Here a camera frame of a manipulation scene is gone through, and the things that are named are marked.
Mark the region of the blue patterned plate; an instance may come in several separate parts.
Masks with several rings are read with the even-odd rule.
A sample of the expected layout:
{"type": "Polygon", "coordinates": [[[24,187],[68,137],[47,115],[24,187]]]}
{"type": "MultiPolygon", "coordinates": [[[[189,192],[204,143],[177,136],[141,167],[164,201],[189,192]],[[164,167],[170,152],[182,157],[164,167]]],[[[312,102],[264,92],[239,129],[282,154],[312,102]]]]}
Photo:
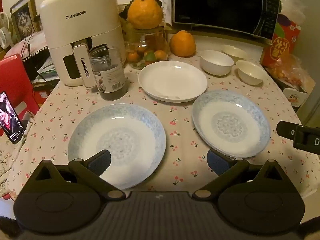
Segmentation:
{"type": "Polygon", "coordinates": [[[118,103],[92,112],[78,124],[68,144],[68,159],[86,160],[108,150],[111,164],[101,178],[126,190],[152,175],[165,149],[165,130],[153,113],[118,103]]]}
{"type": "Polygon", "coordinates": [[[250,158],[270,141],[270,125],[263,111],[236,92],[213,90],[193,103],[193,124],[214,150],[234,158],[250,158]]]}

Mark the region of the cream bowl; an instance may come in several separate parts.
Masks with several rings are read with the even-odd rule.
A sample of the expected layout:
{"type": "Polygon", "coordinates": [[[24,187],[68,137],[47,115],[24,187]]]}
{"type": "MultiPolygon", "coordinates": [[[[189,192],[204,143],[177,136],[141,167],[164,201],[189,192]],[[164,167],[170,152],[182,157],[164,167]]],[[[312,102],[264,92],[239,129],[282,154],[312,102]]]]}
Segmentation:
{"type": "Polygon", "coordinates": [[[222,52],[230,56],[235,63],[248,58],[248,54],[244,50],[227,44],[223,45],[222,52]]]}
{"type": "Polygon", "coordinates": [[[236,62],[238,75],[244,83],[252,86],[259,85],[265,78],[265,71],[259,65],[245,60],[236,62]]]}

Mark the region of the plain white plate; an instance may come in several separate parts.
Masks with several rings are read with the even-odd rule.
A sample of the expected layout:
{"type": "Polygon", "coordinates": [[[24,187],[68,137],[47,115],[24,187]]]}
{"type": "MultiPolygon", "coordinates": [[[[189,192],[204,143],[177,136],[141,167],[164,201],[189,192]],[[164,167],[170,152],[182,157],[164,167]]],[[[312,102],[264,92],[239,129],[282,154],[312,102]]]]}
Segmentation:
{"type": "Polygon", "coordinates": [[[160,61],[144,67],[139,75],[140,87],[154,99],[183,103],[196,99],[207,90],[205,74],[181,61],[160,61]]]}

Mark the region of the large white bowl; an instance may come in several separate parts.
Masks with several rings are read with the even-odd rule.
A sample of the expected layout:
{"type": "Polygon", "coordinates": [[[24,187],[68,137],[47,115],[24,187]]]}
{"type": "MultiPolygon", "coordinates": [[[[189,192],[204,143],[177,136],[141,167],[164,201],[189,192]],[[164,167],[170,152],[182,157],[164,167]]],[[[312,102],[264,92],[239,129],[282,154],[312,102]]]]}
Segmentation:
{"type": "Polygon", "coordinates": [[[225,76],[231,71],[233,65],[233,59],[222,52],[215,50],[200,52],[200,66],[211,75],[225,76]]]}

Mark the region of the cherry print tablecloth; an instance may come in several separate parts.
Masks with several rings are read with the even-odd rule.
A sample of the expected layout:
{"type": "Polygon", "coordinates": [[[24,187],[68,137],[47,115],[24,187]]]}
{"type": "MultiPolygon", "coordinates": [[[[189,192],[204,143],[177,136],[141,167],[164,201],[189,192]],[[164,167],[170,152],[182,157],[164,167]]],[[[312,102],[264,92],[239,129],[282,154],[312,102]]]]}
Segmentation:
{"type": "MultiPolygon", "coordinates": [[[[167,149],[163,164],[140,188],[149,191],[188,190],[206,184],[215,177],[208,167],[208,146],[198,136],[191,119],[191,103],[166,104],[148,97],[138,82],[138,71],[125,68],[129,90],[122,103],[140,105],[159,118],[167,135],[167,149]]],[[[235,73],[218,78],[208,76],[208,90],[238,92],[252,100],[269,121],[271,140],[267,148],[250,159],[262,164],[275,159],[289,176],[301,195],[308,196],[319,187],[319,158],[317,155],[294,149],[292,142],[276,134],[279,121],[299,123],[291,104],[276,83],[267,77],[261,86],[243,83],[235,73]]],[[[67,147],[78,123],[89,113],[107,105],[96,92],[59,83],[35,117],[25,144],[8,178],[8,190],[16,197],[38,163],[49,159],[66,164],[67,147]]]]}

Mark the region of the bag of oranges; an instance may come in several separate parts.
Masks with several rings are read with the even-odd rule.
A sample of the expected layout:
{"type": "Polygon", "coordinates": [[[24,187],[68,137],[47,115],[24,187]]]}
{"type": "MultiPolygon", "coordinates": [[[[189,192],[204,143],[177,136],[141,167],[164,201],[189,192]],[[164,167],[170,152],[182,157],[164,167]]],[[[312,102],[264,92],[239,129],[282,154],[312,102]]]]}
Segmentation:
{"type": "Polygon", "coordinates": [[[283,53],[268,70],[272,77],[306,93],[311,93],[316,84],[302,66],[302,61],[289,53],[283,53]]]}

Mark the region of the red gift box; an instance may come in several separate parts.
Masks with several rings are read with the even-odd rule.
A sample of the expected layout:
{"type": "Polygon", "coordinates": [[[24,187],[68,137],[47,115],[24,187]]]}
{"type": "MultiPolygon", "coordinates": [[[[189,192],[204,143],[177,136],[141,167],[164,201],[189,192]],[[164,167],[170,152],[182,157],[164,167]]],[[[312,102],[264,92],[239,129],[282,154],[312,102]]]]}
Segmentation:
{"type": "Polygon", "coordinates": [[[283,53],[291,53],[301,29],[300,25],[279,14],[271,45],[267,45],[263,50],[262,66],[270,67],[283,53]]]}

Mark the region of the red plastic chair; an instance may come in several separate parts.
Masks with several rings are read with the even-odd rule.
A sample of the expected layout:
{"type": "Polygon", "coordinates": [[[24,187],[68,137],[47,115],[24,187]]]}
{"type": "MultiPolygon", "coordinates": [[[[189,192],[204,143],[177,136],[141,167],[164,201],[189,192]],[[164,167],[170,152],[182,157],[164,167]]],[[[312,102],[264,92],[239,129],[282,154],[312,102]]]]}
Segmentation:
{"type": "Polygon", "coordinates": [[[40,109],[34,98],[33,85],[19,54],[1,60],[1,92],[6,92],[14,110],[20,103],[26,104],[23,113],[29,111],[36,114],[40,109]]]}

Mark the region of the large orange on table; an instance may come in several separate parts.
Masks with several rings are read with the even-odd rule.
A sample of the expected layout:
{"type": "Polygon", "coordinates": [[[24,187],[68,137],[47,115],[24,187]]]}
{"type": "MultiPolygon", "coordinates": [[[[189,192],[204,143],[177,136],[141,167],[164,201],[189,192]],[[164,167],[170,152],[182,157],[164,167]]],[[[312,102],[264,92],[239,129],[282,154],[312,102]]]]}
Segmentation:
{"type": "Polygon", "coordinates": [[[181,30],[169,42],[170,51],[179,57],[190,57],[196,53],[196,43],[191,33],[181,30]]]}

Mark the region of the glass jar of kumquats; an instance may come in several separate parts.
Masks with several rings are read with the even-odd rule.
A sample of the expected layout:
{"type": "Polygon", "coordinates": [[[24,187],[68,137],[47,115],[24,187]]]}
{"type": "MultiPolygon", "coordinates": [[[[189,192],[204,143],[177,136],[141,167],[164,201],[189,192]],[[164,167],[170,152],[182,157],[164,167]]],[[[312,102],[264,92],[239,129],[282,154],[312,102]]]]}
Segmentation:
{"type": "Polygon", "coordinates": [[[125,34],[126,60],[135,69],[166,61],[170,50],[163,27],[148,30],[130,29],[125,34]]]}

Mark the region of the black microwave oven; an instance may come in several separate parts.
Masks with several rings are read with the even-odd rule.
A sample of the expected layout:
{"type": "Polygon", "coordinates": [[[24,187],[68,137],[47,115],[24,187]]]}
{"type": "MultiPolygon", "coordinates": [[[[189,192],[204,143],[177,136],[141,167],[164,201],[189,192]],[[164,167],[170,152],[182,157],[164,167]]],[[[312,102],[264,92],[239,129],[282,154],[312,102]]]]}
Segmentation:
{"type": "Polygon", "coordinates": [[[280,0],[171,0],[174,24],[237,31],[271,40],[280,0]]]}

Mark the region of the cream air fryer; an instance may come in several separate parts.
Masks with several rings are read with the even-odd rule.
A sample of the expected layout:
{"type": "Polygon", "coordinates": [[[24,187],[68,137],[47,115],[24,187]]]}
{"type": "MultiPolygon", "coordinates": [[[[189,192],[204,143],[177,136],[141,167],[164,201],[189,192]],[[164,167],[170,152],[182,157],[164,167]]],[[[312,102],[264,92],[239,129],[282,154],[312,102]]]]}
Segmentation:
{"type": "Polygon", "coordinates": [[[40,18],[54,67],[67,86],[95,86],[89,52],[98,46],[116,47],[126,59],[117,0],[45,0],[40,18]]]}

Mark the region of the small white fan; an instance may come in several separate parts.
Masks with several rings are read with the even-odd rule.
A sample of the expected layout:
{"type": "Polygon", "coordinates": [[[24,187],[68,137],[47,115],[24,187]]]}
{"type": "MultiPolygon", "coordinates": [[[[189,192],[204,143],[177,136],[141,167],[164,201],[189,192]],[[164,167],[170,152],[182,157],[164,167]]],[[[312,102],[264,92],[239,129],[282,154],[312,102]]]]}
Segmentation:
{"type": "Polygon", "coordinates": [[[12,35],[11,35],[11,23],[10,18],[5,12],[0,13],[1,29],[0,29],[0,44],[3,50],[13,47],[12,35]]]}

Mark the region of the framed picture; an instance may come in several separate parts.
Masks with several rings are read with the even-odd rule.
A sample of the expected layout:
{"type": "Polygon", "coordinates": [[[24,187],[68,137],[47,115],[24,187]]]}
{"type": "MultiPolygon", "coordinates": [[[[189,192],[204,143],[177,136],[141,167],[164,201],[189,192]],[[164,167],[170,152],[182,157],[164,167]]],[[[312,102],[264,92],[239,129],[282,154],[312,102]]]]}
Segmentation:
{"type": "Polygon", "coordinates": [[[35,0],[19,0],[10,8],[10,13],[18,41],[41,31],[35,0]]]}

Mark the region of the large orange on jar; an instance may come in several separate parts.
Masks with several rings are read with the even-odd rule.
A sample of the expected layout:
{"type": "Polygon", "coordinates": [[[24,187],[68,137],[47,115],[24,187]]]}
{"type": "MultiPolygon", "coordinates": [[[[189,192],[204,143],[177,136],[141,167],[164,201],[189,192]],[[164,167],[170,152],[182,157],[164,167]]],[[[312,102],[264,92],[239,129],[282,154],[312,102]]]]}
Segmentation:
{"type": "Polygon", "coordinates": [[[127,11],[127,21],[140,30],[154,29],[163,20],[160,0],[133,0],[127,11]]]}

